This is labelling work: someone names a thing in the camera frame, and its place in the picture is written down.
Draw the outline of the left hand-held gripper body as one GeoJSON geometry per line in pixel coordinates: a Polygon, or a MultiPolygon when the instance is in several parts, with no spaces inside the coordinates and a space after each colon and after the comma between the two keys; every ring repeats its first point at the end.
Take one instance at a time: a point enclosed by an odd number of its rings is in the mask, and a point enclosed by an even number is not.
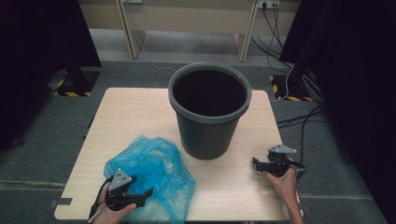
{"type": "Polygon", "coordinates": [[[128,193],[129,187],[136,181],[136,176],[128,176],[119,169],[111,178],[106,192],[105,203],[112,211],[120,211],[134,203],[135,195],[128,193]]]}

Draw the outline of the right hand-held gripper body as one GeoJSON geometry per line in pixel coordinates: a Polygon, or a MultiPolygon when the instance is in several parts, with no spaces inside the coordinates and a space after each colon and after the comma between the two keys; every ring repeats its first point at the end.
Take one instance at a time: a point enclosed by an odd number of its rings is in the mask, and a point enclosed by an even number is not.
{"type": "Polygon", "coordinates": [[[296,154],[297,150],[284,145],[276,145],[268,148],[268,173],[275,177],[281,177],[290,168],[289,154],[296,154]]]}

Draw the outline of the blue plastic garbage bag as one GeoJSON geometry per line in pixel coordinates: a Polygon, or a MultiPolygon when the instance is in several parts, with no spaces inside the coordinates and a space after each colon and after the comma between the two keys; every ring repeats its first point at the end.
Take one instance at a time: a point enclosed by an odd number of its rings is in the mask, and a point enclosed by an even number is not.
{"type": "Polygon", "coordinates": [[[142,194],[152,189],[143,207],[124,217],[128,224],[184,224],[195,180],[184,166],[177,146],[161,137],[138,136],[127,148],[107,161],[104,176],[118,170],[136,180],[128,193],[142,194]]]}

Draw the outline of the dark grey trash bin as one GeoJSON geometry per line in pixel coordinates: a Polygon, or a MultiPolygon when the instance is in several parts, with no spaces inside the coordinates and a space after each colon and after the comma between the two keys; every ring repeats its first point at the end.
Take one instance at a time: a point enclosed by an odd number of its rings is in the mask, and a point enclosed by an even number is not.
{"type": "Polygon", "coordinates": [[[174,75],[169,101],[186,152],[199,160],[222,156],[250,99],[249,83],[235,73],[207,69],[174,75]]]}

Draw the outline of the stand base with hazard tape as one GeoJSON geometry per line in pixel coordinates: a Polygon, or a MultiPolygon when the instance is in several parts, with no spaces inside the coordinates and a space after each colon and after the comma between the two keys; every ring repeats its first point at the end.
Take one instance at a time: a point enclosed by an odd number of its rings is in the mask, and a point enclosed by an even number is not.
{"type": "Polygon", "coordinates": [[[76,74],[66,72],[52,94],[66,97],[89,97],[99,75],[99,71],[82,70],[81,68],[76,74]]]}
{"type": "Polygon", "coordinates": [[[289,100],[312,102],[312,98],[303,82],[300,82],[296,89],[291,89],[286,85],[286,78],[286,75],[272,75],[269,77],[274,96],[278,101],[289,100]]]}

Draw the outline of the dark curtain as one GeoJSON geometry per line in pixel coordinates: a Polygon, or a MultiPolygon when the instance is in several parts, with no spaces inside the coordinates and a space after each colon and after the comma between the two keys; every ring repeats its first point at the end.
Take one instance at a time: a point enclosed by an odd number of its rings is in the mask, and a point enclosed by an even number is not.
{"type": "Polygon", "coordinates": [[[342,149],[396,224],[396,0],[300,0],[281,59],[312,72],[342,149]]]}
{"type": "Polygon", "coordinates": [[[78,0],[0,0],[0,151],[60,70],[101,65],[78,0]]]}

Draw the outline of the beige wooden desk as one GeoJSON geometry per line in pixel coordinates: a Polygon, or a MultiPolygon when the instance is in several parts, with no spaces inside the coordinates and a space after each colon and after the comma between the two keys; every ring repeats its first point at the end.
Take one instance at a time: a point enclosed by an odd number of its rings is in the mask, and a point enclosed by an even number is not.
{"type": "Polygon", "coordinates": [[[301,0],[280,0],[275,9],[259,0],[78,0],[91,29],[122,30],[129,57],[136,59],[148,31],[225,34],[234,37],[238,60],[248,54],[253,35],[277,27],[286,35],[301,0]]]}

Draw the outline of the white wall power outlet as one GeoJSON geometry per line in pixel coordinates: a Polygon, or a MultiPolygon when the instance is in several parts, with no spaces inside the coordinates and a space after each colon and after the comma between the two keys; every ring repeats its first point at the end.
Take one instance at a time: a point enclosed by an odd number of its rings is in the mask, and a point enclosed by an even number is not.
{"type": "Polygon", "coordinates": [[[258,8],[275,9],[280,5],[280,0],[259,0],[258,8]]]}

